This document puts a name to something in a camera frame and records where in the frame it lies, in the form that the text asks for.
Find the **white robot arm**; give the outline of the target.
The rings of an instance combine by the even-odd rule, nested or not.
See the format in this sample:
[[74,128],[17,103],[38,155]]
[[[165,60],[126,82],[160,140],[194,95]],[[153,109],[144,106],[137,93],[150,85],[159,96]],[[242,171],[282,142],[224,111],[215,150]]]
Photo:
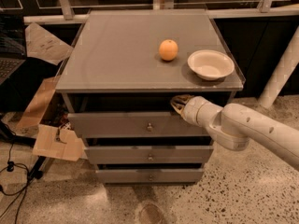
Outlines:
[[202,96],[178,95],[170,104],[186,122],[203,127],[219,145],[241,151],[252,139],[299,170],[298,130],[246,106],[221,107]]

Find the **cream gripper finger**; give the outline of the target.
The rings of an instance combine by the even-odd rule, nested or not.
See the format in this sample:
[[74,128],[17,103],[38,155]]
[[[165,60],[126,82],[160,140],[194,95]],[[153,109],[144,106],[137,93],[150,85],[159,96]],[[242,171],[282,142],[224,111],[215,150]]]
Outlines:
[[178,113],[181,114],[184,108],[184,105],[182,104],[172,104],[174,110]]
[[191,99],[192,99],[192,96],[189,94],[176,95],[171,99],[171,104],[172,105],[186,105]]

